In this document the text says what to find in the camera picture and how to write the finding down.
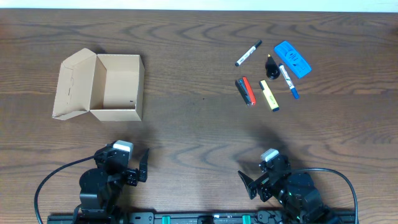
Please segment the yellow highlighter pen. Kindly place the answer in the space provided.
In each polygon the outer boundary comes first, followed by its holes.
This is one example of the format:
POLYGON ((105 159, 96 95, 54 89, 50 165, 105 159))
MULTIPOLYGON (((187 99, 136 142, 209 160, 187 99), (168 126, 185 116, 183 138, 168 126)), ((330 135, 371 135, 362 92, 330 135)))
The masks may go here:
POLYGON ((276 99, 274 98, 273 93, 271 92, 271 89, 269 88, 268 84, 266 83, 265 80, 261 80, 259 82, 259 85, 262 89, 263 95, 266 98, 266 101, 268 102, 268 105, 270 106, 270 109, 272 111, 278 111, 279 110, 279 105, 276 101, 276 99))

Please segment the red and black utility knife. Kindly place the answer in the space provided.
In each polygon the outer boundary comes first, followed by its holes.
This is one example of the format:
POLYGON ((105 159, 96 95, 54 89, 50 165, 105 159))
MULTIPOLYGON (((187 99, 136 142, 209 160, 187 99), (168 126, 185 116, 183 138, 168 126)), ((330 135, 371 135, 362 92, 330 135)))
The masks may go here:
POLYGON ((235 80, 235 85, 245 104, 248 106, 254 106, 256 104, 256 98, 247 77, 242 77, 238 80, 235 80))

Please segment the blue plastic case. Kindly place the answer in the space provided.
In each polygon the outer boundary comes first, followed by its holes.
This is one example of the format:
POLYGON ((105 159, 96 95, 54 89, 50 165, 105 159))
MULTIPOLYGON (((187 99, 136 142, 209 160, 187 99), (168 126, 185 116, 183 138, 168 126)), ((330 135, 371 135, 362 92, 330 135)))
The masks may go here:
POLYGON ((303 78, 312 71, 309 63, 288 41, 283 41, 274 47, 274 52, 293 71, 297 78, 303 78))

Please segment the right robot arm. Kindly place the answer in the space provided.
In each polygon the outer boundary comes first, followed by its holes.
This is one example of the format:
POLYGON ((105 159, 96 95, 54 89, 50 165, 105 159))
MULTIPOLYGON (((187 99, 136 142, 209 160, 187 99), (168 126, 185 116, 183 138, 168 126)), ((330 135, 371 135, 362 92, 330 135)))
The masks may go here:
POLYGON ((265 153, 259 164, 262 175, 254 180, 240 170, 249 198, 262 202, 275 198, 290 222, 341 223, 341 218, 323 203, 310 174, 293 172, 289 158, 278 152, 265 153))

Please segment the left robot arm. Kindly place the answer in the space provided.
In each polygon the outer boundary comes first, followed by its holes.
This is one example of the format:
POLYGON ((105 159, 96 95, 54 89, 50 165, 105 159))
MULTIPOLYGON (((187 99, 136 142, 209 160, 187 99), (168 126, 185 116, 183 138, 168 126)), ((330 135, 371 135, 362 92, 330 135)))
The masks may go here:
POLYGON ((134 145, 115 141, 95 152, 97 168, 86 171, 79 180, 80 202, 73 212, 73 223, 129 223, 129 215, 117 202, 125 185, 136 186, 147 180, 149 150, 137 169, 128 167, 134 145))

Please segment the brown cardboard box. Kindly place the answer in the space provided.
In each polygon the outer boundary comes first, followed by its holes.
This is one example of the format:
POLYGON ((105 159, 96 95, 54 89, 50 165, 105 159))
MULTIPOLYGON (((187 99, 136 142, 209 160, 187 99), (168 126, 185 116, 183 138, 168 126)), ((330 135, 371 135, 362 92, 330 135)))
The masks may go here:
POLYGON ((140 55, 81 49, 61 63, 52 118, 91 113, 99 121, 141 121, 144 75, 140 55))

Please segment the blue capped white marker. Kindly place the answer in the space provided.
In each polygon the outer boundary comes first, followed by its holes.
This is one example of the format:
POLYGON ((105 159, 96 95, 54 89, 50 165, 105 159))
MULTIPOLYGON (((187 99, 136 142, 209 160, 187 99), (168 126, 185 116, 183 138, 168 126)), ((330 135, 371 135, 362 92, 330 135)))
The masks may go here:
POLYGON ((286 83, 289 86, 290 91, 292 92, 292 95, 294 96, 294 98, 297 100, 300 98, 297 89, 295 88, 292 79, 290 78, 289 74, 287 73, 284 65, 282 63, 279 64, 279 70, 281 72, 281 74, 283 75, 286 83))

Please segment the black capped white marker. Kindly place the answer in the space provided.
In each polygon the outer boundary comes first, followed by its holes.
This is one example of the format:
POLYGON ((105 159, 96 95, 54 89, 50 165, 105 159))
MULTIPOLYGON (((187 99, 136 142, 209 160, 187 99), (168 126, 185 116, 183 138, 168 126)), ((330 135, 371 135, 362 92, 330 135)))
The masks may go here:
POLYGON ((245 54, 243 54, 236 62, 235 66, 239 67, 260 45, 262 40, 258 40, 245 54))

